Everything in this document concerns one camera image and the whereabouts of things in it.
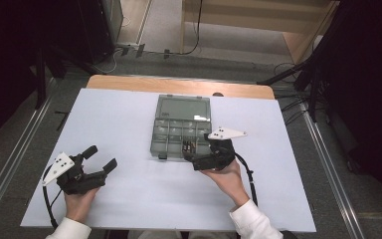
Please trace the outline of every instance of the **black curtain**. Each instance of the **black curtain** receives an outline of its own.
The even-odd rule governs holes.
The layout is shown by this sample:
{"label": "black curtain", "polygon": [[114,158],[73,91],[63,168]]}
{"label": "black curtain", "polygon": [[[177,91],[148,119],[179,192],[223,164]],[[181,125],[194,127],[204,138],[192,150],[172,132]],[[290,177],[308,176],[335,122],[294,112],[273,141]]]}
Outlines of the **black curtain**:
{"label": "black curtain", "polygon": [[0,1],[0,127],[35,90],[40,1]]}

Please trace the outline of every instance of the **hand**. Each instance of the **hand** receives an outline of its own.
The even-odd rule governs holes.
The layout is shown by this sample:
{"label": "hand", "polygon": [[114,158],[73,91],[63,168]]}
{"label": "hand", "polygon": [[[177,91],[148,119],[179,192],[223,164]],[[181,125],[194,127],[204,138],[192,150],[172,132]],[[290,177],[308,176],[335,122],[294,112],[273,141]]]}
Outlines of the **hand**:
{"label": "hand", "polygon": [[85,224],[98,190],[99,188],[92,189],[84,195],[68,195],[65,193],[65,202],[67,204],[66,217]]}
{"label": "hand", "polygon": [[240,165],[236,159],[220,171],[209,169],[201,172],[212,178],[219,188],[234,200],[238,207],[250,200],[241,178]]}

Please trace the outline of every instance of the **clear plastic box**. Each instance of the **clear plastic box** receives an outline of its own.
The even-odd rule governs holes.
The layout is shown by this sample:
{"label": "clear plastic box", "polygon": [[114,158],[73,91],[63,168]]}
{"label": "clear plastic box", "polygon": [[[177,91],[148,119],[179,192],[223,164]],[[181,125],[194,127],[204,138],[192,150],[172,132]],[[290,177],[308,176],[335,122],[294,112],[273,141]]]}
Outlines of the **clear plastic box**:
{"label": "clear plastic box", "polygon": [[160,95],[150,151],[159,159],[182,158],[183,151],[210,153],[204,133],[212,131],[210,99]]}

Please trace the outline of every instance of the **cable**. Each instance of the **cable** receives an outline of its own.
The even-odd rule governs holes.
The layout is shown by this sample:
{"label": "cable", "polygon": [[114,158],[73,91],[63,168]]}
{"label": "cable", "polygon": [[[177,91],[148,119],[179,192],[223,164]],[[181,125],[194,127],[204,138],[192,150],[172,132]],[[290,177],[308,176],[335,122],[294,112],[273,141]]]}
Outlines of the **cable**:
{"label": "cable", "polygon": [[[50,165],[48,168],[46,168],[45,174],[43,175],[43,179],[45,179],[46,175],[48,175],[49,170],[51,169],[52,165]],[[52,226],[57,229],[58,222],[54,217],[54,213],[52,213],[52,205],[49,203],[49,196],[48,196],[48,189],[46,186],[43,187],[43,195],[45,197],[45,203],[46,208],[48,209],[49,216],[51,217],[51,224]]]}
{"label": "cable", "polygon": [[125,24],[125,25],[122,25],[121,27],[126,27],[126,26],[128,26],[128,25],[129,25],[129,23],[131,23],[131,20],[130,20],[129,18],[127,18],[127,17],[123,17],[123,19],[126,19],[126,20],[128,20],[128,23],[127,23],[127,24]]}
{"label": "cable", "polygon": [[251,187],[251,194],[252,194],[252,197],[253,197],[253,201],[256,205],[259,205],[258,201],[257,201],[257,193],[256,193],[256,187],[254,186],[254,179],[253,179],[253,171],[251,171],[249,168],[248,168],[248,165],[247,163],[244,161],[244,159],[235,152],[235,156],[238,158],[238,160],[244,165],[245,169],[247,170],[247,174],[248,174],[248,179],[250,181],[250,187]]}
{"label": "cable", "polygon": [[195,51],[195,49],[198,46],[198,43],[200,42],[200,21],[201,21],[201,9],[203,7],[203,0],[200,0],[200,10],[198,12],[198,22],[197,22],[197,42],[195,43],[194,48],[186,53],[161,53],[161,52],[151,52],[151,51],[142,51],[143,53],[148,53],[148,54],[160,54],[160,55],[169,55],[169,56],[186,56],[190,55]]}
{"label": "cable", "polygon": [[114,61],[114,66],[113,66],[113,68],[112,68],[111,70],[109,70],[109,71],[104,71],[104,70],[98,68],[97,66],[93,66],[93,67],[96,68],[96,69],[98,69],[99,71],[101,71],[101,72],[103,72],[103,73],[111,73],[111,72],[113,72],[113,71],[116,69],[116,66],[117,66],[117,62],[116,62],[115,55],[116,55],[118,52],[122,52],[122,50],[116,51],[116,52],[114,52],[113,55],[112,55],[112,58],[113,58],[113,61]]}
{"label": "cable", "polygon": [[[294,63],[280,63],[278,65],[275,66],[275,68],[273,69],[273,73],[275,74],[275,76],[277,75],[276,74],[276,69],[279,67],[279,66],[282,66],[282,65],[292,65],[293,67],[295,66]],[[285,79],[282,79],[283,82],[286,82],[286,83],[293,83],[293,82],[289,82],[289,81],[285,81]]]}
{"label": "cable", "polygon": [[289,125],[290,123],[292,123],[293,121],[297,120],[298,118],[302,117],[304,113],[306,113],[307,111],[302,111],[302,112],[297,112],[295,114],[293,114],[292,116],[290,116],[287,121],[285,122],[285,125]]}
{"label": "cable", "polygon": [[61,194],[61,192],[62,192],[62,189],[60,190],[60,192],[58,192],[58,195],[55,197],[55,199],[52,201],[52,203],[51,203],[51,208],[52,208],[52,206],[54,205],[54,203],[55,203],[55,201],[58,199],[58,197],[59,197],[59,195]]}
{"label": "cable", "polygon": [[296,100],[296,101],[290,103],[289,105],[283,107],[283,108],[281,109],[281,112],[285,112],[285,111],[287,111],[287,110],[293,108],[294,106],[297,106],[298,104],[301,104],[301,103],[306,102],[307,100],[308,100],[308,98],[298,99],[298,100]]}

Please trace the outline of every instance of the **white paper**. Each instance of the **white paper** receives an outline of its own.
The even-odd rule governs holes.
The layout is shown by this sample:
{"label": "white paper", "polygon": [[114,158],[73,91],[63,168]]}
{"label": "white paper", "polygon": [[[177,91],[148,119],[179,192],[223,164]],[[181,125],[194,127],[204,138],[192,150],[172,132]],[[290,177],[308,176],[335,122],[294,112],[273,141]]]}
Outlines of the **white paper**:
{"label": "white paper", "polygon": [[[91,145],[98,153],[84,161],[85,172],[99,171],[116,158],[118,167],[95,198],[90,227],[234,231],[228,214],[234,203],[210,178],[194,171],[189,162],[151,156],[159,95],[81,90],[48,165],[60,151],[74,155]],[[248,134],[234,138],[233,144],[254,171],[259,208],[279,229],[315,231],[278,102],[220,97],[210,101],[212,128]],[[251,195],[247,173],[241,169]],[[48,191],[52,200],[59,186],[51,183]],[[61,196],[53,207],[58,221],[65,210]],[[21,226],[51,226],[40,181]]]}

